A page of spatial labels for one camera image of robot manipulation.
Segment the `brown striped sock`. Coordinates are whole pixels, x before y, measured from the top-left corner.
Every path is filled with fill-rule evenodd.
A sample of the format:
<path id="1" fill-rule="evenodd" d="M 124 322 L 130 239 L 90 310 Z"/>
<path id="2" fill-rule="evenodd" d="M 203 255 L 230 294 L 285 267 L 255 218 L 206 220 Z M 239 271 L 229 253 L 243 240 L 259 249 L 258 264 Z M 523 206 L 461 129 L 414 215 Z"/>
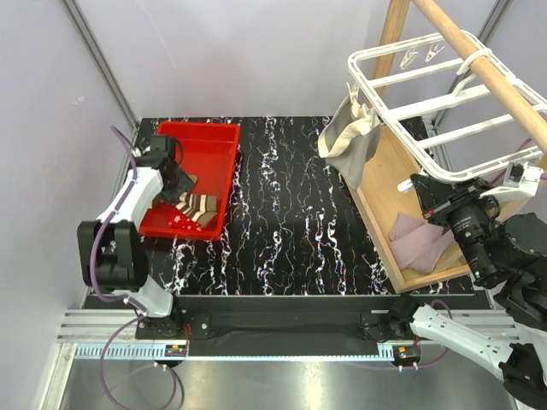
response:
<path id="1" fill-rule="evenodd" d="M 190 179 L 191 182 L 190 182 L 190 188 L 187 190 L 188 192 L 190 192 L 193 189 L 193 187 L 196 185 L 197 176 L 196 175 L 190 175 L 189 179 Z M 157 208 L 157 207 L 159 207 L 160 205 L 162 205 L 163 203 L 166 203 L 166 202 L 167 202 L 167 200 L 166 200 L 165 196 L 163 194 L 158 194 L 153 199 L 153 201 L 150 205 L 150 208 Z"/>
<path id="2" fill-rule="evenodd" d="M 175 207 L 192 222 L 205 227 L 217 216 L 217 197 L 183 192 Z"/>

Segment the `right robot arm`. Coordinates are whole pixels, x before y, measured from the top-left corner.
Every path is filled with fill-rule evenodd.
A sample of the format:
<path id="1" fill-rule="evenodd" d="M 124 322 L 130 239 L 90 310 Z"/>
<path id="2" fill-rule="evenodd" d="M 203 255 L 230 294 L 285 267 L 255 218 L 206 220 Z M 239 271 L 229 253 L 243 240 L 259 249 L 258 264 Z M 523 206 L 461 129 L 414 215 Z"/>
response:
<path id="1" fill-rule="evenodd" d="M 528 343 L 498 341 L 438 313 L 411 296 L 400 296 L 382 320 L 398 338 L 414 334 L 445 346 L 482 366 L 516 400 L 546 407 L 546 224 L 536 214 L 515 214 L 503 223 L 499 201 L 482 178 L 445 183 L 415 173 L 424 219 L 454 234 L 482 288 L 502 288 L 494 297 Z"/>

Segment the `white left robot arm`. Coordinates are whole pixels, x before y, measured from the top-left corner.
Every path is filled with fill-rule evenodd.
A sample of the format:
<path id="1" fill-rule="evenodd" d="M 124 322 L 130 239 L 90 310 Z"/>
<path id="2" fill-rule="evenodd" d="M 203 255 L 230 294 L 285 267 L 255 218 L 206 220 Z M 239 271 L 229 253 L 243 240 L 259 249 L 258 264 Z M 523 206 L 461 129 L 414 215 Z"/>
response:
<path id="1" fill-rule="evenodd" d="M 150 148 L 136 157 L 129 140 L 117 128 L 113 131 L 131 168 L 106 210 L 77 228 L 83 280 L 100 300 L 133 305 L 155 319 L 164 337 L 174 338 L 184 330 L 185 318 L 174 311 L 174 297 L 150 276 L 138 231 L 154 202 L 174 205 L 195 183 L 180 165 L 182 145 L 174 138 L 154 135 Z"/>

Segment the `white clip hanger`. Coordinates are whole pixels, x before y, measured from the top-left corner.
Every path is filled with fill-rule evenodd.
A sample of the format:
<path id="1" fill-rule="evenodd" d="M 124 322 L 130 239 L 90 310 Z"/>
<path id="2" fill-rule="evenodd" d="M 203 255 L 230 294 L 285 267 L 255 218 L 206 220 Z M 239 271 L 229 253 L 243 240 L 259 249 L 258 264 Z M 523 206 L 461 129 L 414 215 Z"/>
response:
<path id="1" fill-rule="evenodd" d="M 502 170 L 508 167 L 512 162 L 530 161 L 538 159 L 542 156 L 543 152 L 536 144 L 534 144 L 529 148 L 518 150 L 513 154 L 500 156 L 491 161 L 480 163 L 479 165 L 466 168 L 462 171 L 453 172 L 446 170 L 433 161 L 430 155 L 426 152 L 428 149 L 484 132 L 495 126 L 501 126 L 511 121 L 515 121 L 516 116 L 513 114 L 505 114 L 490 120 L 484 120 L 477 124 L 464 126 L 463 128 L 458 128 L 454 131 L 428 138 L 424 141 L 416 141 L 403 127 L 403 120 L 415 116 L 435 113 L 443 109 L 458 107 L 480 97 L 485 97 L 489 95 L 491 91 L 485 85 L 476 85 L 468 88 L 467 84 L 469 81 L 464 79 L 460 81 L 456 88 L 448 94 L 414 102 L 398 108 L 388 108 L 377 92 L 377 90 L 383 86 L 394 85 L 411 79 L 418 79 L 420 77 L 425 77 L 436 72 L 442 72 L 450 68 L 457 68 L 460 73 L 465 73 L 470 68 L 472 61 L 471 58 L 463 60 L 458 57 L 456 59 L 440 62 L 428 67 L 421 67 L 378 79 L 368 79 L 363 71 L 358 67 L 358 63 L 364 60 L 388 56 L 399 51 L 412 54 L 420 46 L 431 45 L 434 47 L 441 45 L 443 41 L 444 38 L 441 34 L 429 34 L 423 37 L 412 38 L 371 49 L 359 50 L 351 54 L 347 61 L 351 76 L 356 81 L 360 90 L 364 93 L 369 102 L 372 103 L 374 112 L 383 120 L 392 133 L 397 136 L 407 151 L 417 160 L 423 171 L 435 179 L 455 183 Z"/>

